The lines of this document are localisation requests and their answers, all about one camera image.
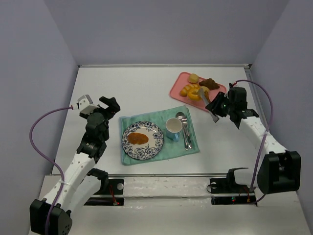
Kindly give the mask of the yellow ring donut bread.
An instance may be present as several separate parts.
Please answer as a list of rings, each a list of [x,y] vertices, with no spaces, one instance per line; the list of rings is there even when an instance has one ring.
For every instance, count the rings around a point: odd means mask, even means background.
[[[192,101],[200,101],[202,98],[199,96],[199,88],[191,88],[187,92],[187,97]]]

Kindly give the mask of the orange-brown pastry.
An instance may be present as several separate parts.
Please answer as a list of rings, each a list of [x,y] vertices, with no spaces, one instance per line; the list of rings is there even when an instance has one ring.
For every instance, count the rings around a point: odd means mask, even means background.
[[[130,133],[128,135],[128,141],[130,144],[146,144],[149,141],[149,138],[142,133]]]

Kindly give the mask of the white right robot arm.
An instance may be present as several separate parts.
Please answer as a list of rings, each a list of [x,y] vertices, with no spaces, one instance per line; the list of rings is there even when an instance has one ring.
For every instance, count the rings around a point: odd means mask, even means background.
[[[255,110],[247,107],[245,88],[232,87],[219,92],[206,109],[214,121],[229,117],[258,150],[254,169],[233,168],[227,173],[229,182],[258,188],[263,194],[297,191],[300,188],[301,157],[288,151],[262,124]]]

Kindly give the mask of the stainless steel tongs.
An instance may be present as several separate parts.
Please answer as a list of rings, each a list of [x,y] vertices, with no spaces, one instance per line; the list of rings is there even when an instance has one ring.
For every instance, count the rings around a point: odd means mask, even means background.
[[[201,99],[204,101],[204,104],[205,104],[205,109],[207,109],[207,106],[210,104],[209,100],[206,98],[205,96],[205,91],[203,90],[203,88],[200,88],[198,90],[198,95],[201,97]],[[213,121],[216,123],[218,120],[219,120],[219,117],[215,114],[213,114],[210,110],[209,111],[209,114],[211,115]]]

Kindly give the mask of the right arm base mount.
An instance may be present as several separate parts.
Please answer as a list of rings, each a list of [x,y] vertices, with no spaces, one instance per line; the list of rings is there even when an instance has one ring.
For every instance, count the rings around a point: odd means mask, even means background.
[[[212,194],[212,205],[256,205],[257,199],[254,191],[249,191],[247,185],[235,182],[234,172],[246,169],[246,167],[232,168],[224,178],[211,178],[206,187],[208,193]]]

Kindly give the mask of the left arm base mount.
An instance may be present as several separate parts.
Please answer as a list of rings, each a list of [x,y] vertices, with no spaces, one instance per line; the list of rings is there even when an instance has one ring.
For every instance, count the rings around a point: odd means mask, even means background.
[[[106,188],[101,186],[100,190],[96,192],[85,206],[123,206],[124,205],[124,179],[123,178],[109,178]]]

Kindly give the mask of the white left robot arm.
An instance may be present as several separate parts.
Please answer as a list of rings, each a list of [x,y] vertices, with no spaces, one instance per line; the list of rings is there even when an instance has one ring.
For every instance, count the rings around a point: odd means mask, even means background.
[[[77,103],[65,110],[79,110],[79,116],[87,123],[85,133],[69,164],[61,167],[43,154],[33,141],[32,127],[29,139],[32,147],[42,157],[52,163],[60,172],[60,180],[41,200],[35,199],[30,205],[30,229],[40,235],[67,235],[72,227],[72,215],[89,198],[109,183],[108,173],[95,168],[103,155],[109,139],[109,120],[120,111],[114,97],[99,98],[106,104],[103,108],[93,103],[89,95],[83,95]]]

